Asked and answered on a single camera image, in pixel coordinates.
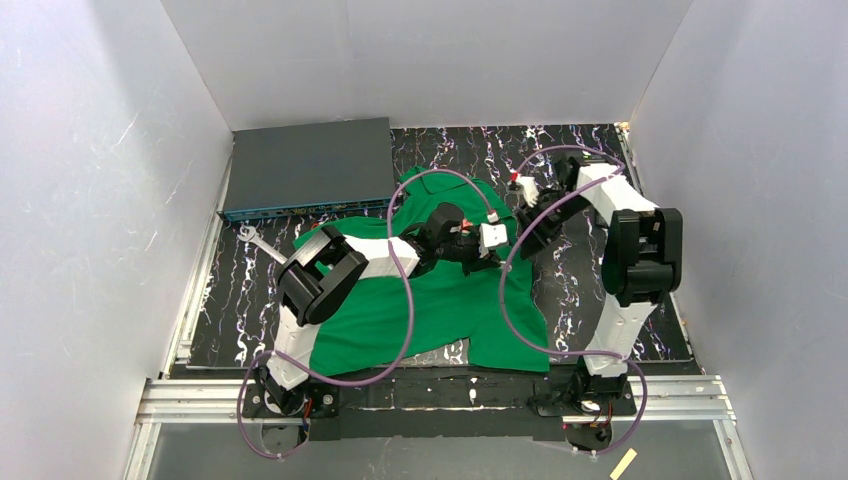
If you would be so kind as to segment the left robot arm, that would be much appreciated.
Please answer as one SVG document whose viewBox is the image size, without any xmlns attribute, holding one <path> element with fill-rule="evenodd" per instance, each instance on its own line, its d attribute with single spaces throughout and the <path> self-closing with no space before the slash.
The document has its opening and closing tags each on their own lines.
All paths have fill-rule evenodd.
<svg viewBox="0 0 848 480">
<path fill-rule="evenodd" d="M 274 348 L 286 359 L 272 355 L 252 374 L 259 390 L 254 403 L 264 403 L 284 417 L 305 414 L 304 382 L 320 326 L 342 306 L 362 279 L 415 278 L 441 260 L 460 264 L 464 275 L 498 268 L 498 248 L 507 245 L 508 229 L 496 213 L 486 222 L 471 223 L 451 203 L 441 203 L 423 222 L 406 227 L 389 239 L 364 239 L 321 227 L 292 255 L 265 242 L 252 226 L 238 237 L 268 254 L 281 267 L 277 278 L 280 323 Z"/>
</svg>

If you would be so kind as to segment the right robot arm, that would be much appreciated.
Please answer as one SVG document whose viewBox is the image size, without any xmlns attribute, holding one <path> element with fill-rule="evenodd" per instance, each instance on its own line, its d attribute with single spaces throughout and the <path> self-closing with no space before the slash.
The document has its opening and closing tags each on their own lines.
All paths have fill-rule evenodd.
<svg viewBox="0 0 848 480">
<path fill-rule="evenodd" d="M 556 184 L 546 189 L 512 174 L 509 187 L 522 198 L 514 213 L 518 254 L 540 253 L 573 216 L 594 210 L 607 231 L 600 274 L 606 296 L 580 364 L 590 380 L 619 379 L 643 324 L 681 283 L 682 214 L 643 197 L 624 165 L 599 151 L 567 148 L 554 169 Z"/>
</svg>

